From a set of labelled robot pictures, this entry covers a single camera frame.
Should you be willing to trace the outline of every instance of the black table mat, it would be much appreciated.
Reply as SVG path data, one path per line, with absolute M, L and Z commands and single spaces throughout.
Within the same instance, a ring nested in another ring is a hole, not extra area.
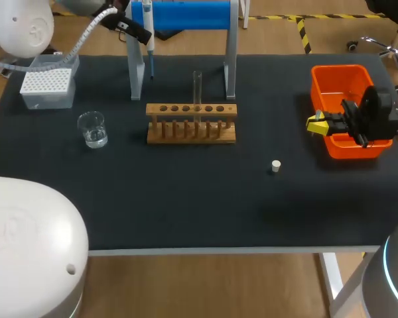
M 220 56 L 155 59 L 141 101 L 130 100 L 125 57 L 81 57 L 74 106 L 28 111 L 22 74 L 0 102 L 0 176 L 48 185 L 84 218 L 90 249 L 360 246 L 398 224 L 398 145 L 377 160 L 341 162 L 305 131 L 310 70 L 362 64 L 393 90 L 377 56 L 240 56 L 235 145 L 147 146 L 146 103 L 191 103 L 203 72 L 204 103 L 224 99 Z M 109 143 L 89 150 L 77 131 L 85 111 L 105 116 Z M 269 175 L 272 160 L 280 172 Z

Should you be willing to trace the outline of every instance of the water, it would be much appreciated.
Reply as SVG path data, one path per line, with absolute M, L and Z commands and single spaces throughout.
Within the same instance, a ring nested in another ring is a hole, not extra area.
M 102 127 L 88 131 L 84 134 L 86 138 L 86 144 L 92 149 L 97 149 L 105 146 L 107 144 L 107 133 Z

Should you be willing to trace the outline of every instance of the orange bin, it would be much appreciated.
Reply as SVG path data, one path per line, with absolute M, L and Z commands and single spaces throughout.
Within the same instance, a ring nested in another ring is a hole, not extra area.
M 343 99 L 360 105 L 365 89 L 373 85 L 367 70 L 361 65 L 315 66 L 311 76 L 314 109 L 329 113 L 343 113 Z M 348 134 L 333 134 L 324 137 L 324 142 L 335 159 L 376 158 L 392 145 L 392 140 L 377 140 L 362 148 Z

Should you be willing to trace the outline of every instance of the yellow black caution tape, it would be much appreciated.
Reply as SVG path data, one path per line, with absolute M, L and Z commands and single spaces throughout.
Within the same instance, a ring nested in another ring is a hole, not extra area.
M 308 37 L 305 32 L 304 22 L 305 22 L 304 19 L 297 18 L 298 31 L 299 31 L 300 38 L 302 40 L 302 46 L 304 47 L 305 54 L 310 54 L 310 53 L 312 53 L 312 50 L 311 50 L 310 41 L 308 40 Z
M 255 15 L 249 17 L 249 20 L 280 20 L 287 19 L 295 21 L 296 19 L 384 19 L 385 15 Z
M 76 15 L 69 12 L 53 12 L 53 17 L 76 17 Z

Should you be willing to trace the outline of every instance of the test tube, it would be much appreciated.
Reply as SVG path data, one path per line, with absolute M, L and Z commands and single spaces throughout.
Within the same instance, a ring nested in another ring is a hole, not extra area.
M 193 72 L 193 110 L 200 111 L 202 108 L 202 72 Z M 193 121 L 200 123 L 200 116 L 194 116 Z

